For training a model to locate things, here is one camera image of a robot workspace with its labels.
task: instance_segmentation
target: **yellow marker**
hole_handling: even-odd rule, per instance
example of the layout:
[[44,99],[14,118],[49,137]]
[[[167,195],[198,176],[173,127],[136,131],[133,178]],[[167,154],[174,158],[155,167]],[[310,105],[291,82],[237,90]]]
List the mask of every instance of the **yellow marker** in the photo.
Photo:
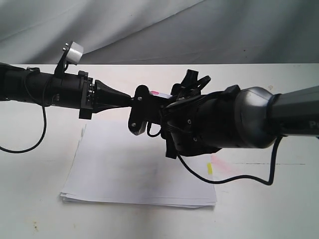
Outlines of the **yellow marker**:
[[211,163],[207,163],[207,171],[208,174],[213,174],[213,167],[211,166]]

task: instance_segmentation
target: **white table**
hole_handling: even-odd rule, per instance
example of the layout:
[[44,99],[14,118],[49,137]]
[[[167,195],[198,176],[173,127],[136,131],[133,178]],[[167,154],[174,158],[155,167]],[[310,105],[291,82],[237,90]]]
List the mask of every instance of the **white table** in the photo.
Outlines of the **white table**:
[[[52,73],[55,66],[39,67]],[[260,86],[273,93],[319,84],[319,64],[79,65],[70,66],[68,72],[87,71],[132,96],[140,84],[169,93],[188,68],[211,76],[204,93],[234,84],[242,89]],[[39,106],[2,102],[0,112],[1,146],[24,149],[38,140],[43,125]],[[128,119],[129,112],[105,111],[93,119]],[[62,203],[59,191],[86,123],[78,114],[78,110],[49,107],[47,134],[37,149],[20,155],[0,152],[0,238],[299,239],[319,235],[319,140],[313,137],[282,141],[273,186],[246,179],[215,186],[214,208]],[[215,179],[239,173],[267,179],[270,154],[270,148],[221,150],[213,156]]]

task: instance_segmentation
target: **robotic arm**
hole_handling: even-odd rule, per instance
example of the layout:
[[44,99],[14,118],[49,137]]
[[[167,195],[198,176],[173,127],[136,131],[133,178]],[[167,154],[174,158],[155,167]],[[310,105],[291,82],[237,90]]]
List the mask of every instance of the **robotic arm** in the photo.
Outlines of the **robotic arm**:
[[[69,64],[79,62],[83,48],[71,42],[63,50],[53,75],[0,64],[0,101],[75,108],[79,118],[88,120],[104,110],[131,107],[129,130],[160,134],[166,156],[179,159],[222,148],[266,148],[281,136],[319,136],[319,86],[272,95],[260,87],[241,90],[235,85],[202,95],[210,77],[198,80],[198,72],[188,70],[169,96],[140,85],[131,97],[93,82],[86,72],[66,73]],[[152,123],[161,126],[156,135],[150,134]]]

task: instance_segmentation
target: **paper sheet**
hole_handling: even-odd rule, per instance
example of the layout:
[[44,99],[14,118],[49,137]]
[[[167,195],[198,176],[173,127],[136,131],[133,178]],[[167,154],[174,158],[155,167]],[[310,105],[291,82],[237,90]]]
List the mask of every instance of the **paper sheet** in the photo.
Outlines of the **paper sheet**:
[[[185,158],[211,178],[209,155]],[[61,196],[66,202],[111,202],[181,207],[214,205],[213,185],[191,175],[180,161],[165,157],[165,141],[135,136],[126,122],[93,120],[85,132]]]

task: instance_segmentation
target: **gray cloth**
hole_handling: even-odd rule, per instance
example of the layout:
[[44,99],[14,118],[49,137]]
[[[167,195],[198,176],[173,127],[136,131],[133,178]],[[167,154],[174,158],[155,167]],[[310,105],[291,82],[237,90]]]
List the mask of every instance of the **gray cloth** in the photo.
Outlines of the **gray cloth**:
[[319,62],[317,0],[35,1],[25,12],[51,20],[20,31],[4,21],[17,12],[0,5],[1,28],[14,32],[0,31],[0,61],[57,63],[74,39],[85,48],[81,64]]

